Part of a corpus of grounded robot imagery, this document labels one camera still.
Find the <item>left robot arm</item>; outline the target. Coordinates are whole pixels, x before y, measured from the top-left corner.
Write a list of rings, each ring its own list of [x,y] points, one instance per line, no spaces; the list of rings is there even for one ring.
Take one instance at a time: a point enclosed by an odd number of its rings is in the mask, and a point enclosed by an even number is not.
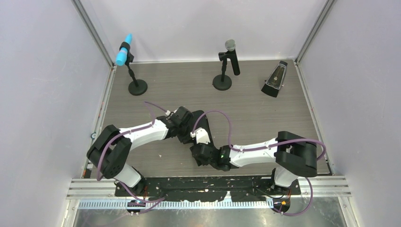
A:
[[[145,190],[145,183],[143,176],[127,163],[129,153],[147,143],[173,137],[177,137],[181,143],[189,143],[193,118],[193,112],[180,106],[143,125],[120,129],[108,125],[88,150],[87,158],[102,177],[124,183],[132,195],[139,196]]]

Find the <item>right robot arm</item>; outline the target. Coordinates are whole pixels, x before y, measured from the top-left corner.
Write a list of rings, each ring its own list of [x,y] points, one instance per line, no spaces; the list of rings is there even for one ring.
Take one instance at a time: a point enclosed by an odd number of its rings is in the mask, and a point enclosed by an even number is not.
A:
[[[226,145],[216,148],[208,132],[197,129],[190,133],[194,145],[192,157],[200,166],[230,171],[250,164],[276,163],[272,171],[270,189],[282,194],[299,177],[317,176],[317,145],[288,131],[280,131],[276,138],[250,145]]]

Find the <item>black zipper tool case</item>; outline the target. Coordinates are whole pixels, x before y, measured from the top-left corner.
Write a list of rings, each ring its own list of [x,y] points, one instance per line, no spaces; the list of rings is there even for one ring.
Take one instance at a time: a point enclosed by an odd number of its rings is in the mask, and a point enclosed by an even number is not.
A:
[[[190,136],[190,132],[193,130],[193,127],[194,127],[197,119],[204,113],[204,111],[198,110],[198,111],[193,111],[192,113],[193,113],[193,117],[188,121],[188,127],[189,127],[188,138],[190,138],[192,143],[195,145],[196,144],[196,139],[192,138]],[[213,138],[212,138],[212,135],[211,135],[211,130],[210,130],[209,121],[207,119],[207,116],[204,115],[198,121],[195,129],[198,129],[198,128],[203,128],[208,133],[209,140],[210,140],[209,145],[214,147],[215,145],[214,145]]]

